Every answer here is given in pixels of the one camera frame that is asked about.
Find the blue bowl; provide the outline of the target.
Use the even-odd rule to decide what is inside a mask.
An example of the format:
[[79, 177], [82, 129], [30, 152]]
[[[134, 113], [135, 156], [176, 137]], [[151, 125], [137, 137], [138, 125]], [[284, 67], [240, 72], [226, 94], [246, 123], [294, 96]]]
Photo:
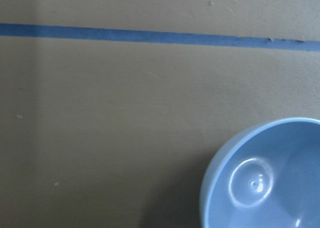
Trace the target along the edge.
[[294, 117], [242, 131], [213, 156], [202, 227], [319, 227], [320, 122]]

